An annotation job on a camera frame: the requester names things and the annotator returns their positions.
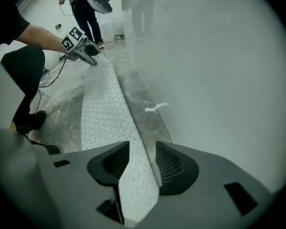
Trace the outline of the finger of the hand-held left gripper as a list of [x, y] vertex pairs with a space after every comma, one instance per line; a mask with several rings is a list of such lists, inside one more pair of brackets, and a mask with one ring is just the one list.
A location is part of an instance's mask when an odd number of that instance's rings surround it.
[[88, 56], [96, 56], [99, 54], [99, 49], [97, 46], [95, 46], [94, 44], [88, 44], [85, 47], [85, 53]]
[[97, 62], [85, 51], [80, 51], [80, 59], [89, 65], [92, 65], [92, 66], [97, 65]]

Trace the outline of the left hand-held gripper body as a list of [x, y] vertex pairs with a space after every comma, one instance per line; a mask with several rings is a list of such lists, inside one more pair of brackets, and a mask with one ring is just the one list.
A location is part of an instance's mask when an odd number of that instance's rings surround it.
[[71, 61], [79, 59], [78, 52], [80, 48], [85, 44], [88, 37], [84, 31], [78, 27], [73, 27], [62, 39], [61, 45], [67, 52], [67, 57]]

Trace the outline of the person's black shoe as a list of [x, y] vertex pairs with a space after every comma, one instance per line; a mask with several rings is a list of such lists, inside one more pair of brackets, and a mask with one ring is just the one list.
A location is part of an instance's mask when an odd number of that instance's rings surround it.
[[60, 154], [60, 150], [57, 146], [54, 146], [54, 145], [45, 145], [45, 144], [42, 144], [42, 143], [38, 143], [36, 141], [33, 141], [33, 140], [29, 140], [33, 145], [39, 145], [39, 146], [42, 146], [44, 147], [48, 154], [49, 155], [57, 155], [57, 154]]
[[26, 135], [32, 130], [39, 130], [44, 124], [47, 117], [45, 111], [38, 111], [34, 114], [16, 115], [13, 122], [16, 126], [17, 133]]

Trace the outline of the person's right black shoe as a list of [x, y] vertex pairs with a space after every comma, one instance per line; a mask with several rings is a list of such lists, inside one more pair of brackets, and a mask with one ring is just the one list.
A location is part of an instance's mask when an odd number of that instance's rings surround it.
[[36, 141], [33, 141], [33, 140], [29, 140], [33, 145], [39, 145], [39, 146], [42, 146], [44, 147], [48, 154], [49, 155], [57, 155], [57, 154], [60, 154], [60, 150], [57, 146], [54, 146], [54, 145], [45, 145], [45, 144], [42, 144], [42, 143], [38, 143]]

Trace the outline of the person's left forearm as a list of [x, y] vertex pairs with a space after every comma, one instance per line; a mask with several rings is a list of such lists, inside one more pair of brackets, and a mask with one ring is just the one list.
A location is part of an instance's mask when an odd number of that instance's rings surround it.
[[61, 52], [68, 54], [63, 45], [62, 39], [47, 29], [30, 24], [16, 39], [26, 45], [37, 45], [42, 50]]

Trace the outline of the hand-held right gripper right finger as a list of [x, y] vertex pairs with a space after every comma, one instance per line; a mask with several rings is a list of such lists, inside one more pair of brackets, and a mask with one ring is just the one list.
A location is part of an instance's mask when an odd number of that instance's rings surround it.
[[232, 161], [189, 147], [156, 142], [162, 185], [138, 229], [246, 229], [274, 199]]

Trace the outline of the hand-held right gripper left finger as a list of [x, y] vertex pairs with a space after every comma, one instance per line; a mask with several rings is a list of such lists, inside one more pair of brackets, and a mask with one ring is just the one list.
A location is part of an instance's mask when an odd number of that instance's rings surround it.
[[41, 156], [41, 173], [59, 212], [60, 229], [127, 229], [119, 180], [130, 143]]

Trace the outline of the white perforated bath mat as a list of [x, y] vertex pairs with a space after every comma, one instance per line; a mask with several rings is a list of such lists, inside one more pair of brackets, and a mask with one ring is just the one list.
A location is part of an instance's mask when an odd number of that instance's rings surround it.
[[81, 115], [82, 149], [130, 143], [129, 163], [118, 182], [125, 226], [134, 228], [158, 201], [159, 188], [123, 96], [113, 65], [104, 54], [88, 69]]

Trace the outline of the person's black clothing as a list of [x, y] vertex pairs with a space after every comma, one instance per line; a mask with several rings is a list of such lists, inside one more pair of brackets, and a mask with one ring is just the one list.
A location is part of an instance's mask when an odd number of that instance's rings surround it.
[[[11, 44], [29, 25], [15, 4], [7, 1], [0, 5], [0, 45]], [[43, 50], [37, 45], [27, 45], [5, 54], [0, 63], [25, 94], [15, 116], [30, 114], [45, 65]]]

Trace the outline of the person's left black shoe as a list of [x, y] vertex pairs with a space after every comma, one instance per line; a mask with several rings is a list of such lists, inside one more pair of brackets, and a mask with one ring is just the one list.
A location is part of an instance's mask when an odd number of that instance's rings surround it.
[[16, 115], [13, 122], [16, 126], [17, 133], [26, 135], [32, 130], [39, 130], [44, 124], [47, 117], [45, 111], [38, 111], [34, 114]]

